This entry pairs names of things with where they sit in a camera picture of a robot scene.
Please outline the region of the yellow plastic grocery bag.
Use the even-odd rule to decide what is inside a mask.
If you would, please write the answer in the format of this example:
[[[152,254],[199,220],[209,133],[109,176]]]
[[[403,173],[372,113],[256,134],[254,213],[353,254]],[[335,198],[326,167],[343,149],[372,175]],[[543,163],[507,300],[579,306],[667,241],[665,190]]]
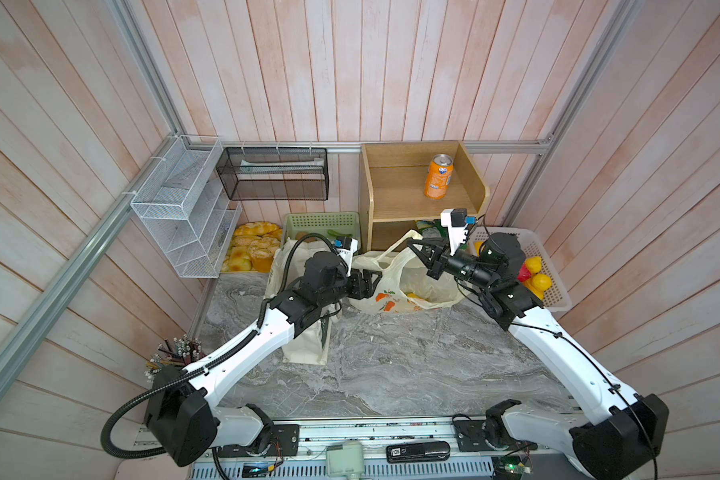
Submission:
[[[406,246],[408,239],[422,240],[423,236],[409,230],[383,252],[354,257],[354,268],[381,273],[370,298],[349,300],[354,308],[365,313],[411,313],[451,307],[463,299],[452,277],[443,274],[435,280],[427,275],[425,265]]]

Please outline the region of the cream canvas tote bag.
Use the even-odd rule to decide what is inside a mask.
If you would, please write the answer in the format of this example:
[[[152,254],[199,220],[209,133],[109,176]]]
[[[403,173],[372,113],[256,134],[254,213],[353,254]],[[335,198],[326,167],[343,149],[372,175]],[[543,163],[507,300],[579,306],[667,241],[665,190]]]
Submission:
[[[327,246],[320,240],[310,238],[301,243],[291,258],[289,266],[286,262],[296,240],[287,240],[275,253],[265,290],[265,297],[279,297],[282,282],[285,297],[277,300],[277,308],[283,307],[288,322],[294,327],[294,339],[281,347],[284,363],[326,365],[329,353],[329,340],[333,317],[322,319],[329,313],[336,313],[335,304],[327,304],[320,311],[314,302],[311,292],[303,295],[300,283],[292,283],[305,274],[305,263],[317,252],[327,251]]]

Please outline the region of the red dragon fruit toy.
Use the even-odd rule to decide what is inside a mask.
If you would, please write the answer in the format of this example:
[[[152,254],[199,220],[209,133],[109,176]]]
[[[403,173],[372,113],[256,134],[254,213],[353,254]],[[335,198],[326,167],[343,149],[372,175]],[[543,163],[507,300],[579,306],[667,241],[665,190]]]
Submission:
[[[519,282],[525,282],[533,277],[533,273],[528,269],[526,264],[523,264],[519,270],[519,273],[517,275],[517,280]]]

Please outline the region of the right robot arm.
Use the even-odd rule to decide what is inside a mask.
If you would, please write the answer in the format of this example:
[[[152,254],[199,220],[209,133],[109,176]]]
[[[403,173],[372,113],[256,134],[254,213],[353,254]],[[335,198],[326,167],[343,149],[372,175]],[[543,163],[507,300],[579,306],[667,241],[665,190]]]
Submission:
[[[406,246],[428,276],[447,273],[468,283],[488,317],[532,351],[581,410],[576,415],[535,413],[518,400],[502,401],[486,412],[483,431],[491,447],[547,446],[594,479],[624,479],[645,464],[658,464],[667,405],[618,380],[519,282],[526,256],[515,236],[500,233],[484,241],[478,255],[444,239],[409,239]]]

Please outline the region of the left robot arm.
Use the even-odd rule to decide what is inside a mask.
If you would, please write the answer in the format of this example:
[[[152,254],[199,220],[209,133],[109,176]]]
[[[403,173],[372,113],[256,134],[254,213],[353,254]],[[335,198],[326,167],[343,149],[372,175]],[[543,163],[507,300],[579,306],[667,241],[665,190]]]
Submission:
[[[382,274],[352,265],[357,243],[347,237],[335,241],[319,235],[326,248],[305,263],[303,274],[283,279],[277,294],[263,300],[256,320],[224,345],[182,368],[167,366],[150,390],[118,408],[100,434],[103,450],[119,459],[142,459],[166,454],[179,467],[198,460],[207,450],[228,445],[263,450],[270,442],[272,423],[257,406],[239,408],[220,402],[237,382],[263,359],[298,338],[325,318],[325,308],[345,298],[373,297]],[[126,450],[115,445],[117,422],[146,404],[145,424],[159,445]]]

